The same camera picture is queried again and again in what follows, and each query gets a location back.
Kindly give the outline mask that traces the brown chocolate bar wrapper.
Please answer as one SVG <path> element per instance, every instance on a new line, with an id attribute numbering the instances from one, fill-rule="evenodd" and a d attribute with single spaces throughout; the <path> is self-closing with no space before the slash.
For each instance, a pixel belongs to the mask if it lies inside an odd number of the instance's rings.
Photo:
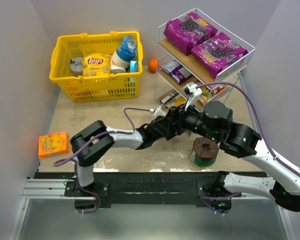
<path id="1" fill-rule="evenodd" d="M 158 98 L 158 102 L 163 105 L 169 105 L 181 97 L 180 93 L 173 90 Z"/>

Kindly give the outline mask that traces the blue white wrapped roll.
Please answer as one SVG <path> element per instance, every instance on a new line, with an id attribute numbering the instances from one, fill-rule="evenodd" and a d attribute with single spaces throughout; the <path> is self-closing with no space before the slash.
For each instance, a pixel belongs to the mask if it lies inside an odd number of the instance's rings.
<path id="1" fill-rule="evenodd" d="M 126 35 L 110 58 L 110 73 L 125 73 L 137 55 L 138 44 L 132 35 Z"/>

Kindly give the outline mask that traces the orange fruit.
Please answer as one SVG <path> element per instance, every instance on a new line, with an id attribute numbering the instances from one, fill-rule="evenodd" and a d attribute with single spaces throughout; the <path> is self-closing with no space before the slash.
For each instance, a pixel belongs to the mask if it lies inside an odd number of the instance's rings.
<path id="1" fill-rule="evenodd" d="M 157 71 L 157 67 L 158 67 L 158 62 L 156 59 L 151 59 L 149 62 L 148 62 L 148 70 L 151 72 L 151 73 L 155 73 Z"/>

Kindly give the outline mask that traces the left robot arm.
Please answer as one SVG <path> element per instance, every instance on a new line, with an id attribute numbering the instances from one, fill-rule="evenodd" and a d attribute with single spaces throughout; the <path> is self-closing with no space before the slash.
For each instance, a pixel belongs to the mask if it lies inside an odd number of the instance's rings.
<path id="1" fill-rule="evenodd" d="M 132 130 L 115 129 L 97 120 L 70 139 L 78 184 L 86 188 L 94 182 L 94 164 L 111 148 L 143 150 L 159 139 L 175 136 L 173 123 L 163 116 Z"/>

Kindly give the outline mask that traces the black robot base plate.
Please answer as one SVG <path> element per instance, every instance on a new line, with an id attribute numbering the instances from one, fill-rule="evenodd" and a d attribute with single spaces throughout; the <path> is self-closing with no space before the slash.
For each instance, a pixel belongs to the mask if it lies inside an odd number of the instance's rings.
<path id="1" fill-rule="evenodd" d="M 74 180 L 66 183 L 64 195 L 76 199 L 78 210 L 92 207 L 97 194 L 103 208 L 114 204 L 195 205 L 226 213 L 235 197 L 225 190 L 212 190 L 219 179 L 216 172 L 102 172 L 93 176 L 87 192 Z"/>

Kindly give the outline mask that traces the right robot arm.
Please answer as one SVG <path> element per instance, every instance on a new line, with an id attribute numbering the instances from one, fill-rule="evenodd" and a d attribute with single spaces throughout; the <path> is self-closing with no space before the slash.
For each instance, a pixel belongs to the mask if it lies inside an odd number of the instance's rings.
<path id="1" fill-rule="evenodd" d="M 206 190 L 210 200 L 228 199 L 241 193 L 274 200 L 292 212 L 300 212 L 300 168 L 268 147 L 259 133 L 245 124 L 233 121 L 233 110 L 219 101 L 207 103 L 199 113 L 193 106 L 171 107 L 169 123 L 177 131 L 190 130 L 219 144 L 226 154 L 243 159 L 267 176 L 251 177 L 220 171 Z"/>

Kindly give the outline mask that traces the dark purple candy bag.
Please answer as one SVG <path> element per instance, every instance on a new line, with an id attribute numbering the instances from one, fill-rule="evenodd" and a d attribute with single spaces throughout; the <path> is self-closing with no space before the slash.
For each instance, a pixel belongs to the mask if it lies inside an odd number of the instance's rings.
<path id="1" fill-rule="evenodd" d="M 191 72 L 176 60 L 163 64 L 160 68 L 172 77 L 179 85 L 192 76 Z"/>

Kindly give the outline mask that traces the green brown tin can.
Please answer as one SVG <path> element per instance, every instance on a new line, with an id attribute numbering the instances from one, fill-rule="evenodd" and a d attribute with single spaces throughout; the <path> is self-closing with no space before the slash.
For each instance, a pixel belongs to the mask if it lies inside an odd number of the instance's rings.
<path id="1" fill-rule="evenodd" d="M 205 137 L 198 137 L 193 142 L 190 159 L 198 167 L 208 167 L 215 163 L 218 153 L 217 143 Z"/>

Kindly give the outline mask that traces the grey crumpled paper cups pack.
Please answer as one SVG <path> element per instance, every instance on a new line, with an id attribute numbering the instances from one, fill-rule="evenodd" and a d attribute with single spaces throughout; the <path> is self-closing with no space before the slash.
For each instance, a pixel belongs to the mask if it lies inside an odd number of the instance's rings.
<path id="1" fill-rule="evenodd" d="M 82 57 L 74 57 L 69 61 L 69 67 L 73 76 L 78 77 L 83 75 Z"/>

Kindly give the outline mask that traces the teal foil box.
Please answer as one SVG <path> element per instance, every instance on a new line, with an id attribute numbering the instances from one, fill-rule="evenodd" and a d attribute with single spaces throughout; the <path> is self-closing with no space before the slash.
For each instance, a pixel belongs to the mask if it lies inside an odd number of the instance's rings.
<path id="1" fill-rule="evenodd" d="M 129 70 L 131 73 L 137 73 L 139 72 L 139 62 L 137 60 L 131 60 L 130 61 L 130 67 L 129 67 Z"/>

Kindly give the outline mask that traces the purple grape candy bag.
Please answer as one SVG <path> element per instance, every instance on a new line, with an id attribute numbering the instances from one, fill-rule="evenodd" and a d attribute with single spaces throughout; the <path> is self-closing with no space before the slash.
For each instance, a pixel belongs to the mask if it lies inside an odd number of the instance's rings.
<path id="1" fill-rule="evenodd" d="M 218 30 L 194 12 L 187 13 L 183 20 L 170 20 L 163 34 L 184 55 L 204 41 L 214 37 Z"/>
<path id="2" fill-rule="evenodd" d="M 211 77 L 216 79 L 220 72 L 244 57 L 248 50 L 224 32 L 218 32 L 215 36 L 193 47 L 191 53 L 206 67 Z"/>

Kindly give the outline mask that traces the yellow plastic shopping basket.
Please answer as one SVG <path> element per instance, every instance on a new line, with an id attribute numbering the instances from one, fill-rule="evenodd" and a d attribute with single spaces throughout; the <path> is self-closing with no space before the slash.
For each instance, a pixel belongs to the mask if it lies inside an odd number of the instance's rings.
<path id="1" fill-rule="evenodd" d="M 111 62 L 111 57 L 126 36 L 131 36 L 136 46 L 136 64 L 122 73 L 112 73 L 121 69 L 118 63 Z M 62 35 L 52 52 L 49 78 L 73 102 L 136 98 L 142 61 L 143 46 L 137 31 Z"/>

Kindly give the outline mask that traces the orange snack box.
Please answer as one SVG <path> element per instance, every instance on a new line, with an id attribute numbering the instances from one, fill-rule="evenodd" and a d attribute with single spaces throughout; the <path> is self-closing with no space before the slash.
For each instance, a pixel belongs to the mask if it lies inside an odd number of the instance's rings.
<path id="1" fill-rule="evenodd" d="M 69 134 L 66 131 L 50 133 L 39 137 L 38 158 L 44 159 L 69 152 Z"/>

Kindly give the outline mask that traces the yellow Lays chips bag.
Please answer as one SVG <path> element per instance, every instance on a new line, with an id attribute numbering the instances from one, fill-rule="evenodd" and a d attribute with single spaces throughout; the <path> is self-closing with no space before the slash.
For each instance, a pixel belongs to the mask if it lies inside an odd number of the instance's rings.
<path id="1" fill-rule="evenodd" d="M 85 77 L 103 77 L 110 73 L 111 55 L 104 53 L 89 53 L 82 58 L 82 74 Z"/>

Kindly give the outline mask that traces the Fox's fruits candy bag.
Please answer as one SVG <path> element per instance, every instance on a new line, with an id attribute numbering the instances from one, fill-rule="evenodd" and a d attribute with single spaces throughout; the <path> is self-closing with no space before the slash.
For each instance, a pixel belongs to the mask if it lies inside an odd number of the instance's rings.
<path id="1" fill-rule="evenodd" d="M 201 105 L 205 105 L 209 101 L 217 101 L 227 94 L 228 88 L 224 85 L 220 86 L 203 86 L 200 88 L 202 93 L 198 99 Z"/>

